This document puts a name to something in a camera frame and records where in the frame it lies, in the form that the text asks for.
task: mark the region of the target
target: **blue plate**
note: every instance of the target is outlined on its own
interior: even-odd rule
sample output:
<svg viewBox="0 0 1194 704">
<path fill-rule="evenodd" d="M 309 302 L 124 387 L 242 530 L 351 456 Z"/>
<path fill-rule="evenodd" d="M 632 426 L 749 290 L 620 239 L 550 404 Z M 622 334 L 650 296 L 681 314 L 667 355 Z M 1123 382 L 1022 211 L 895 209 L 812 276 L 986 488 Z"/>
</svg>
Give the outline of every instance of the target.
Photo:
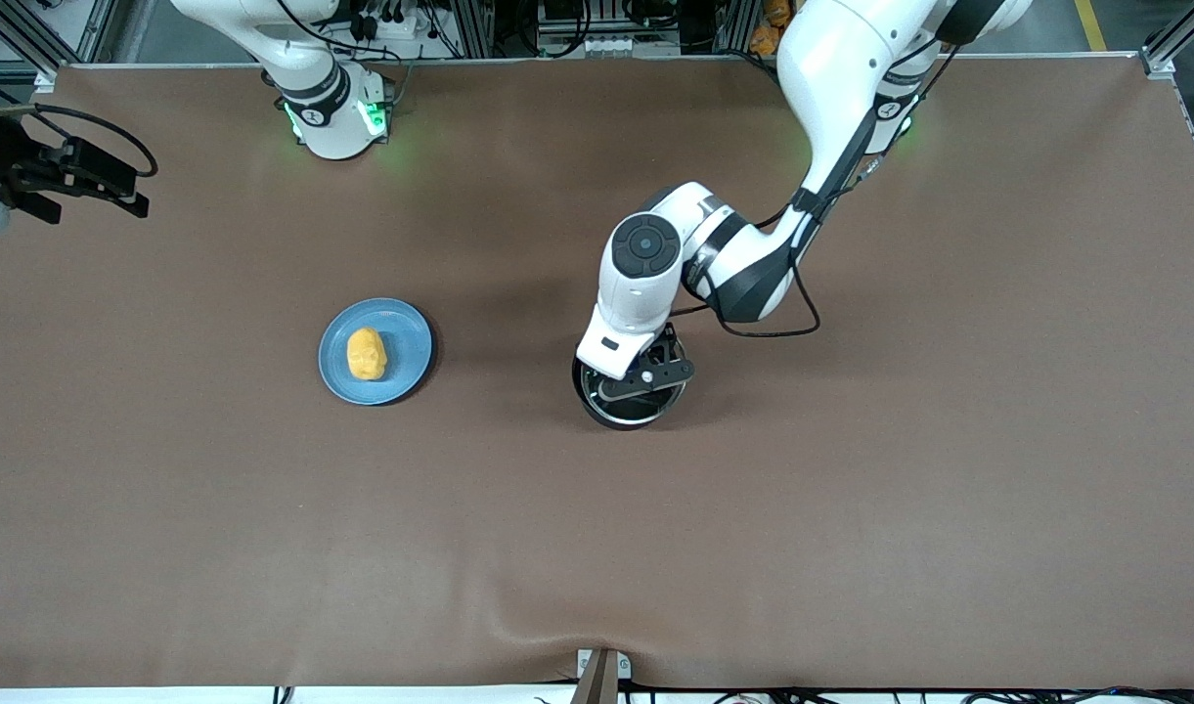
<svg viewBox="0 0 1194 704">
<path fill-rule="evenodd" d="M 378 331 L 387 350 L 383 377 L 363 381 L 349 370 L 349 338 L 369 327 Z M 350 403 L 392 403 L 426 376 L 431 366 L 431 326 L 418 308 L 395 298 L 369 298 L 353 303 L 327 326 L 319 344 L 319 373 L 334 395 Z"/>
</svg>

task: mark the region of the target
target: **robot control button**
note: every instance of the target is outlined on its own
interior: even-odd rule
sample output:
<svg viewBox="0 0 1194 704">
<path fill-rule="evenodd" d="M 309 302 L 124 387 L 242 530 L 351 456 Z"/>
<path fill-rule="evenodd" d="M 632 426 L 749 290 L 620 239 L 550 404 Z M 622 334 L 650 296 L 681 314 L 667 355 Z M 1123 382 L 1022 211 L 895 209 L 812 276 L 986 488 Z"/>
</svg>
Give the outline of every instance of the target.
<svg viewBox="0 0 1194 704">
<path fill-rule="evenodd" d="M 614 247 L 614 266 L 618 267 L 618 271 L 623 276 L 632 278 L 645 276 L 645 259 L 640 259 L 632 253 L 630 246 Z"/>
<path fill-rule="evenodd" d="M 661 233 L 653 227 L 640 227 L 632 231 L 632 253 L 641 259 L 652 259 L 661 251 Z"/>
<path fill-rule="evenodd" d="M 678 247 L 675 246 L 673 243 L 666 245 L 665 248 L 661 249 L 661 253 L 658 254 L 656 258 L 653 258 L 653 260 L 651 260 L 650 263 L 651 274 L 657 276 L 664 271 L 667 271 L 667 268 L 671 267 L 671 264 L 673 264 L 673 259 L 676 259 L 677 257 L 678 257 Z"/>
</svg>

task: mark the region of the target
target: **black wheel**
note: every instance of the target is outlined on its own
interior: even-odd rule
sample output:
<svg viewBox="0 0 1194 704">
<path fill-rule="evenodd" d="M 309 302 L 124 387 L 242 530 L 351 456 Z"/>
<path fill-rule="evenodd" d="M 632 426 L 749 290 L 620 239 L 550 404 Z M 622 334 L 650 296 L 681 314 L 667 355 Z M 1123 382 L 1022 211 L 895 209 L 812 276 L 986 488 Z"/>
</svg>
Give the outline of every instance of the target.
<svg viewBox="0 0 1194 704">
<path fill-rule="evenodd" d="M 669 344 L 654 344 L 654 347 L 650 347 L 645 354 L 650 356 L 654 364 L 687 360 L 683 345 L 677 339 L 669 340 Z M 639 373 L 636 365 L 633 365 L 628 373 Z M 659 388 L 638 396 L 609 401 L 601 391 L 602 379 L 609 377 L 583 364 L 578 357 L 571 362 L 570 378 L 576 384 L 576 393 L 584 410 L 598 424 L 611 430 L 639 430 L 660 419 L 678 397 L 683 396 L 683 389 L 688 387 L 685 382 L 677 387 Z"/>
</svg>

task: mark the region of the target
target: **table surface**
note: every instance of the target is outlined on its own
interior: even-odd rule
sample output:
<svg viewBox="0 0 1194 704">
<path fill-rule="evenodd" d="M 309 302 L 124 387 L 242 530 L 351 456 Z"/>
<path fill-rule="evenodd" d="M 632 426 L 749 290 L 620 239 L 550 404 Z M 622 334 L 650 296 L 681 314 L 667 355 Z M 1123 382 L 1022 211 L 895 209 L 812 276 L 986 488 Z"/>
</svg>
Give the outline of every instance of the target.
<svg viewBox="0 0 1194 704">
<path fill-rule="evenodd" d="M 251 68 L 53 101 L 162 173 L 142 222 L 0 237 L 0 686 L 550 680 L 610 646 L 651 685 L 1194 687 L 1194 148 L 1134 60 L 955 62 L 807 255 L 820 333 L 687 317 L 698 376 L 635 433 L 570 387 L 597 259 L 664 184 L 755 220 L 796 187 L 752 68 L 419 68 L 347 163 Z M 377 295 L 441 359 L 363 409 L 315 354 Z"/>
</svg>

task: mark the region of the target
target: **green led light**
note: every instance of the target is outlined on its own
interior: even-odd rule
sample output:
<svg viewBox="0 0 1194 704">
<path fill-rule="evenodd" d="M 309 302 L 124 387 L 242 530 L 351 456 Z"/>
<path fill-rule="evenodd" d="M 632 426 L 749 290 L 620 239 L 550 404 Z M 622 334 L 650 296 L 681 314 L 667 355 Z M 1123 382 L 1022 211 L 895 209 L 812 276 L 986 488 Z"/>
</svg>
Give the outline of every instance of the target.
<svg viewBox="0 0 1194 704">
<path fill-rule="evenodd" d="M 293 123 L 293 134 L 295 134 L 297 138 L 302 138 L 301 125 L 297 124 L 296 115 L 293 112 L 293 107 L 289 106 L 288 103 L 284 103 L 284 112 L 288 112 L 289 123 Z"/>
<path fill-rule="evenodd" d="M 363 117 L 365 129 L 370 130 L 373 135 L 381 135 L 387 129 L 387 116 L 381 104 L 373 103 L 368 105 L 359 100 L 358 112 Z"/>
</svg>

